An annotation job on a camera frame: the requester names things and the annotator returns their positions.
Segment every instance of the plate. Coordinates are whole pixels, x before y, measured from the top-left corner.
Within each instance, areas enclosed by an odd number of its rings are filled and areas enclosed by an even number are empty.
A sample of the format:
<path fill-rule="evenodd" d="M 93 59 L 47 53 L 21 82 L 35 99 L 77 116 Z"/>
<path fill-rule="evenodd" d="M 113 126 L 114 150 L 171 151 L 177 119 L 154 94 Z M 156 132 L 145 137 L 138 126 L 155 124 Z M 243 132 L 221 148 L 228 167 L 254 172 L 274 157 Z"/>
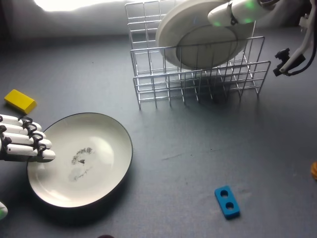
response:
<path fill-rule="evenodd" d="M 253 23 L 215 27 L 208 22 L 208 13 L 224 3 L 224 0 L 187 0 L 173 8 L 156 33 L 158 47 L 175 47 L 165 52 L 160 50 L 166 60 L 178 67 L 182 63 L 185 69 L 206 69 L 223 64 L 242 51 L 247 43 L 243 39 L 252 36 Z M 206 43 L 217 44 L 188 46 Z"/>
<path fill-rule="evenodd" d="M 28 163 L 33 191 L 63 208 L 81 207 L 108 195 L 124 178 L 132 161 L 132 141 L 115 119 L 83 113 L 63 118 L 45 134 L 56 158 Z"/>

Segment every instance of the gray wall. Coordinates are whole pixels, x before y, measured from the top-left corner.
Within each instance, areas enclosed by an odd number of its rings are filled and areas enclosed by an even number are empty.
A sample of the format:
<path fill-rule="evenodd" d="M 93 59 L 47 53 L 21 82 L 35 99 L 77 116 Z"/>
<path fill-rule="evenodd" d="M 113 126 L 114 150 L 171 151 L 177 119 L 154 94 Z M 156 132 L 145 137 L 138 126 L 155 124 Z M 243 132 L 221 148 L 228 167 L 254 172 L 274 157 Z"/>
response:
<path fill-rule="evenodd" d="M 14 39 L 126 34 L 124 5 L 127 2 L 111 1 L 75 11 L 46 12 L 33 0 L 2 0 Z M 301 2 L 282 0 L 274 12 L 258 22 L 258 27 L 283 25 L 287 16 L 294 14 Z M 287 14 L 283 13 L 284 9 L 288 9 Z"/>

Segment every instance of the metal wire rack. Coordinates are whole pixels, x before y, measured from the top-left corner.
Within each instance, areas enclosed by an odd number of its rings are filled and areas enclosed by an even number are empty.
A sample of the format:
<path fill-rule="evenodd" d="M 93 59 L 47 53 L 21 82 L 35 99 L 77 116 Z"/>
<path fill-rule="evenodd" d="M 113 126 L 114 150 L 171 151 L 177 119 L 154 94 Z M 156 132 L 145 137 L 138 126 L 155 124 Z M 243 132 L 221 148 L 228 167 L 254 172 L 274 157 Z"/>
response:
<path fill-rule="evenodd" d="M 231 92 L 237 92 L 241 98 L 245 90 L 255 90 L 256 95 L 261 92 L 270 61 L 259 61 L 264 37 L 243 39 L 245 47 L 233 59 L 228 52 L 227 62 L 213 67 L 211 55 L 210 68 L 198 69 L 199 47 L 215 46 L 212 44 L 156 47 L 155 33 L 161 20 L 176 5 L 176 0 L 151 0 L 133 2 L 125 5 L 128 18 L 130 51 L 134 70 L 133 83 L 139 108 L 141 102 L 172 98 L 182 98 L 184 103 L 188 97 L 195 97 L 199 102 L 204 95 L 212 100 L 228 99 Z M 221 42 L 232 44 L 236 41 Z M 195 48 L 196 68 L 188 70 L 170 64 L 165 57 L 168 50 Z"/>

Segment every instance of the gray table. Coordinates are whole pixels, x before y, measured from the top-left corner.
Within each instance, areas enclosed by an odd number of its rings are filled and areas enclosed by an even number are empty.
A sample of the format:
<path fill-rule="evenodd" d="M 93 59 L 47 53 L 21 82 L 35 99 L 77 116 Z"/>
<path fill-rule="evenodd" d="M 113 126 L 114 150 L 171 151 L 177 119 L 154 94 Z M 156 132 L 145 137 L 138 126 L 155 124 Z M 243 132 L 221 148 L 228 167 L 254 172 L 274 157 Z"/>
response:
<path fill-rule="evenodd" d="M 272 66 L 254 92 L 223 105 L 187 100 L 138 108 L 126 36 L 34 41 L 0 56 L 0 98 L 15 88 L 38 106 L 44 128 L 97 112 L 129 131 L 134 156 L 121 198 L 89 225 L 66 226 L 36 212 L 26 164 L 0 161 L 1 238 L 311 238 L 317 234 L 317 61 L 304 73 L 273 76 L 274 55 L 295 50 L 299 29 L 261 31 Z M 16 115 L 6 106 L 0 113 Z M 230 185 L 241 217 L 227 221 L 214 190 Z"/>

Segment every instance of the blue rectangular toy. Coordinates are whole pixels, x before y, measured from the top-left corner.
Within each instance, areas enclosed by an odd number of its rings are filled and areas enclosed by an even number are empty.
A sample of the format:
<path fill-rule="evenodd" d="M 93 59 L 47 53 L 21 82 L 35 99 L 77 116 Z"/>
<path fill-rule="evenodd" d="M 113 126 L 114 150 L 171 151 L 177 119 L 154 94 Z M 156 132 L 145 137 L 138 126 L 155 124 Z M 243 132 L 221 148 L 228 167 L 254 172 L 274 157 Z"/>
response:
<path fill-rule="evenodd" d="M 217 188 L 214 194 L 226 219 L 232 219 L 240 215 L 239 205 L 229 186 Z"/>

